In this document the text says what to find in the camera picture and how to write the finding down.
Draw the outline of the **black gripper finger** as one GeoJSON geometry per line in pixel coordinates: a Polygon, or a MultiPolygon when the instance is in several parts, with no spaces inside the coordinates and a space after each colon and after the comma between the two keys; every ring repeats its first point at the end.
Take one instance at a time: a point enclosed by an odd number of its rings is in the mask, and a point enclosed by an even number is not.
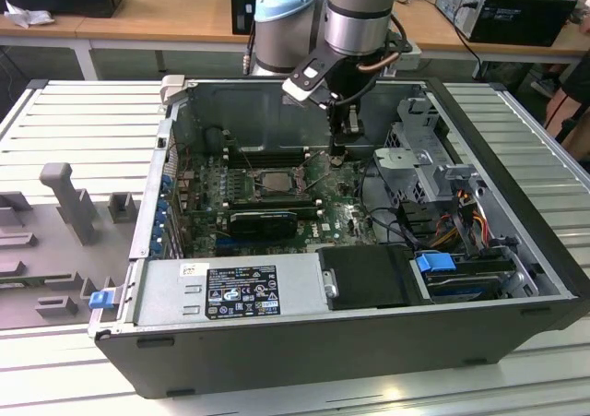
{"type": "Polygon", "coordinates": [[[364,124],[360,119],[360,105],[345,104],[331,107],[329,127],[331,135],[329,155],[331,157],[343,156],[346,152],[346,145],[356,142],[365,134],[364,124]]]}

